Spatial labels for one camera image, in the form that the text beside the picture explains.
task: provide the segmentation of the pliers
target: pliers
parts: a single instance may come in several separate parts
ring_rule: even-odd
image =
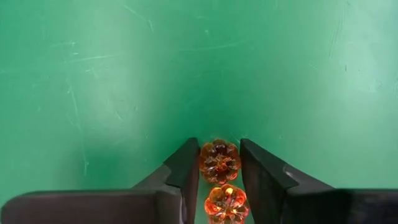
[[[2,224],[193,224],[199,181],[190,138],[132,189],[33,192],[1,210]],[[256,224],[398,223],[398,190],[334,189],[249,139],[242,176]]]

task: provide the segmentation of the bead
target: bead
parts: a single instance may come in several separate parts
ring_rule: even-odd
[[[229,184],[215,187],[205,201],[205,212],[210,224],[243,224],[249,214],[246,194]]]
[[[199,168],[208,182],[223,185],[234,180],[241,168],[238,148],[220,139],[206,143],[200,151]]]

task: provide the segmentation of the flower-shaped bead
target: flower-shaped bead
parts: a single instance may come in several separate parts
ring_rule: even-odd
[[[238,148],[220,139],[206,143],[200,151],[199,168],[203,178],[211,183],[223,185],[234,180],[241,168]]]
[[[246,194],[229,184],[215,187],[205,201],[210,224],[243,224],[249,214]]]

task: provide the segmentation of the scratch mark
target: scratch mark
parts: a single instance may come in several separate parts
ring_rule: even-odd
[[[63,62],[66,65],[67,68],[69,68],[69,66],[67,65],[67,61],[65,60],[65,58],[63,58]],[[69,89],[70,89],[70,93],[72,96],[72,102],[73,102],[73,107],[75,109],[75,116],[76,116],[76,128],[78,130],[79,136],[80,136],[80,148],[81,148],[81,155],[83,157],[83,163],[84,163],[84,170],[83,170],[83,175],[86,177],[87,176],[87,167],[89,165],[88,161],[87,161],[87,156],[86,156],[86,144],[85,144],[85,139],[83,137],[83,132],[81,130],[81,123],[80,123],[80,115],[79,115],[79,109],[77,107],[77,103],[76,103],[76,96],[75,96],[75,91],[72,87],[72,84],[69,81],[69,75],[67,72],[67,83],[69,84]],[[66,114],[68,120],[70,121],[70,123],[73,125],[71,119],[69,118],[69,115]]]
[[[76,127],[75,124],[73,123],[72,119],[70,118],[68,113],[65,113],[65,116],[67,117],[67,120],[69,121],[70,125],[72,125],[73,127]]]
[[[309,66],[311,66],[313,69],[318,70],[315,66],[313,66],[311,63],[308,63]]]
[[[154,25],[153,25],[153,23],[152,23],[152,21],[150,19],[148,20],[148,24],[149,24],[150,31],[155,32],[154,31]]]
[[[87,176],[87,167],[88,167],[88,165],[90,164],[89,162],[87,162],[87,160],[85,159],[84,160],[84,162],[85,162],[85,170],[84,170],[84,176],[86,177]]]
[[[329,41],[329,58],[331,58],[331,56],[333,55],[333,51],[334,51],[336,44],[338,42],[338,39],[341,35],[341,31],[343,29],[343,25],[344,25],[344,22],[345,22],[346,16],[347,16],[347,9],[348,9],[348,5],[346,4],[344,6],[343,12],[341,13],[341,15],[339,16],[339,18],[337,20],[337,25],[336,25],[335,29],[331,33],[331,40]]]
[[[181,52],[197,52],[197,51],[207,51],[207,50],[218,50],[218,49],[225,49],[225,48],[230,48],[230,47],[237,47],[239,44],[243,44],[247,41],[240,41],[240,42],[235,42],[231,44],[224,44],[224,45],[217,45],[213,47],[199,47],[199,48],[194,48],[194,49],[180,49],[179,51]]]
[[[79,109],[78,109],[77,103],[76,103],[75,91],[73,90],[72,86],[70,86],[70,93],[72,94],[73,107],[75,109],[75,115],[76,115],[76,119],[78,121],[76,124],[76,127],[77,127],[77,129],[79,129],[79,131],[81,131]]]
[[[122,117],[120,116],[120,114],[119,114],[118,111],[116,111],[115,114],[116,114],[116,116],[118,117],[119,120],[123,121],[123,119],[122,119]]]
[[[76,59],[76,60],[70,60],[67,63],[75,63],[75,62],[85,62],[89,60],[97,60],[97,59],[104,59],[104,58],[111,58],[118,56],[117,54],[111,54],[111,55],[99,55],[99,56],[94,56],[94,57],[87,57],[87,58],[81,58],[81,59]]]
[[[67,91],[67,95],[69,95],[70,91],[72,90],[72,86],[69,86],[69,89]]]
[[[136,12],[135,10],[133,10],[132,8],[130,8],[128,5],[126,5],[125,3],[121,3],[120,5],[122,5],[122,7],[124,7],[125,9],[127,9],[128,11],[130,11],[133,15],[135,15],[138,19],[142,20],[142,21],[146,21],[147,19],[142,16],[141,14],[139,14],[138,12]]]
[[[241,142],[241,140],[238,139],[232,131],[230,133],[231,133],[232,137],[235,139],[235,141],[239,144]]]
[[[116,142],[113,143],[113,147],[117,146],[118,144],[121,144],[122,142],[124,142],[126,140],[127,137],[123,137],[119,140],[117,140]]]
[[[62,43],[50,45],[50,47],[59,47],[59,46],[65,46],[65,45],[71,45],[72,47],[74,47],[75,43],[76,42],[62,42]]]

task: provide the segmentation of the green cutting mat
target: green cutting mat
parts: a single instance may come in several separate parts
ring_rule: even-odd
[[[0,205],[131,187],[191,136],[398,187],[397,23],[395,0],[1,0]]]

